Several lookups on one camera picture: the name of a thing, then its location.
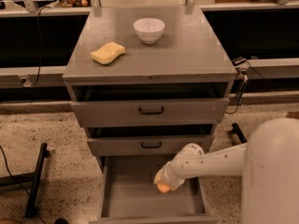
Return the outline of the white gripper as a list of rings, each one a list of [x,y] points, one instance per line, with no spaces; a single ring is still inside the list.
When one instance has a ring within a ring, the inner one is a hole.
[[[154,177],[154,184],[162,184],[165,183],[169,185],[170,190],[176,190],[181,187],[185,182],[184,178],[179,177],[174,171],[171,162],[169,161],[167,164],[163,166],[161,170],[157,172]]]

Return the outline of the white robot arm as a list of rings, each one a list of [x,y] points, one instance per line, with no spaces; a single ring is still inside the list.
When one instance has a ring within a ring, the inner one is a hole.
[[[215,152],[189,143],[154,184],[167,193],[204,175],[242,177],[241,224],[299,224],[299,120],[268,120],[246,143]]]

